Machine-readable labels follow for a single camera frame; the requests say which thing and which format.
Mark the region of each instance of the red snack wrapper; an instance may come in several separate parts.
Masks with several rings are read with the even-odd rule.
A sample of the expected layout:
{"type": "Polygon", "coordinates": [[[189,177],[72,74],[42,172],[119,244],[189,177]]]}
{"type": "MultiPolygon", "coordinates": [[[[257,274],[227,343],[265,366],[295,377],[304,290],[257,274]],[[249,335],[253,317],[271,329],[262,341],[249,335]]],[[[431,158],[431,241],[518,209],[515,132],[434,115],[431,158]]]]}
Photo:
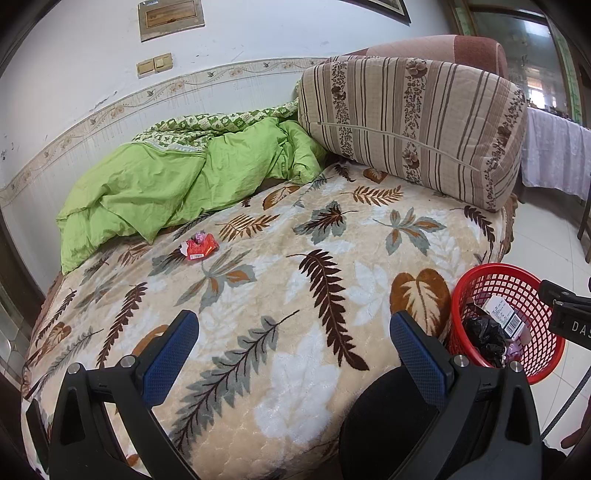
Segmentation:
{"type": "Polygon", "coordinates": [[[187,244],[187,250],[185,253],[183,245],[181,246],[181,252],[184,253],[189,260],[198,260],[200,258],[208,257],[215,251],[216,248],[219,247],[213,235],[210,233],[206,235],[205,239],[200,244],[192,239],[183,243],[187,244]]]}

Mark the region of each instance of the table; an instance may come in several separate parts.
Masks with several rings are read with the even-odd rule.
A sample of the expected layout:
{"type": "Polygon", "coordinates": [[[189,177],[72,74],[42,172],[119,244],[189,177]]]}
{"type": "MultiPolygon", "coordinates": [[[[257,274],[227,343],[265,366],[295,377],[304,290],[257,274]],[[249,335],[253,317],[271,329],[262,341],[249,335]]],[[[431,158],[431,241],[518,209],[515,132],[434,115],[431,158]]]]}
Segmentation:
{"type": "Polygon", "coordinates": [[[591,130],[543,110],[527,110],[523,184],[559,189],[586,200],[591,182],[591,130]]]}

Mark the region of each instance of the metal screw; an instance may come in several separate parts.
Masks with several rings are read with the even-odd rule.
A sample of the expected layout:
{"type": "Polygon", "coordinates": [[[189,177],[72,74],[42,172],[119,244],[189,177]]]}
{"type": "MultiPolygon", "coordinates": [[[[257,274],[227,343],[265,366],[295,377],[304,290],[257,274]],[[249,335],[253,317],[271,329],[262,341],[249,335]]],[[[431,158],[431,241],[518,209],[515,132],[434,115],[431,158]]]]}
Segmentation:
{"type": "Polygon", "coordinates": [[[453,362],[459,366],[459,367],[467,367],[468,365],[470,365],[470,360],[468,360],[468,357],[466,355],[456,355],[453,358],[453,362]]]}
{"type": "Polygon", "coordinates": [[[519,373],[523,371],[523,365],[521,365],[519,362],[516,362],[515,360],[513,360],[509,366],[514,372],[519,373]]]}
{"type": "Polygon", "coordinates": [[[121,361],[119,361],[119,364],[123,367],[123,368],[129,368],[134,366],[135,363],[135,357],[133,355],[125,355],[125,357],[123,357],[121,359],[121,361]]]}
{"type": "Polygon", "coordinates": [[[71,364],[68,367],[67,371],[70,375],[74,375],[74,374],[78,373],[79,370],[80,370],[80,364],[71,364]]]}

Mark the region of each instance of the barcode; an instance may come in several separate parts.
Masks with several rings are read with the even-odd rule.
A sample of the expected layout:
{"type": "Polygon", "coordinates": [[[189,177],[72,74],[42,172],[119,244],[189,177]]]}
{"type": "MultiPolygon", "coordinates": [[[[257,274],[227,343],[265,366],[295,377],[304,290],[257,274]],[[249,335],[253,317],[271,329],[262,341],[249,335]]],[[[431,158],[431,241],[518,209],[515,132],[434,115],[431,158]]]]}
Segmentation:
{"type": "Polygon", "coordinates": [[[519,326],[521,325],[521,319],[515,314],[505,327],[505,333],[509,337],[513,337],[519,326]]]}

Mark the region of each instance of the blue gripper pad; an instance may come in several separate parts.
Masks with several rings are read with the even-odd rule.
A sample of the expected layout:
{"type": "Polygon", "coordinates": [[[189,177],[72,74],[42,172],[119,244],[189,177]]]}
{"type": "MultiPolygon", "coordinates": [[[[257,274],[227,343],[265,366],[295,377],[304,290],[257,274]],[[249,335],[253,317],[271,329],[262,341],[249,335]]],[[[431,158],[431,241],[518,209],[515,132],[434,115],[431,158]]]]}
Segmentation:
{"type": "Polygon", "coordinates": [[[169,331],[163,334],[166,343],[143,376],[142,399],[148,407],[162,405],[166,400],[199,337],[197,316],[188,310],[183,310],[168,328],[174,328],[174,332],[170,336],[169,331]]]}
{"type": "Polygon", "coordinates": [[[445,364],[450,356],[443,345],[436,339],[428,337],[407,312],[392,315],[390,338],[425,402],[442,411],[453,382],[453,368],[449,363],[445,364]],[[426,345],[430,340],[434,340],[437,344],[426,345]],[[438,362],[430,350],[439,348],[444,353],[435,352],[442,357],[438,362]]]}

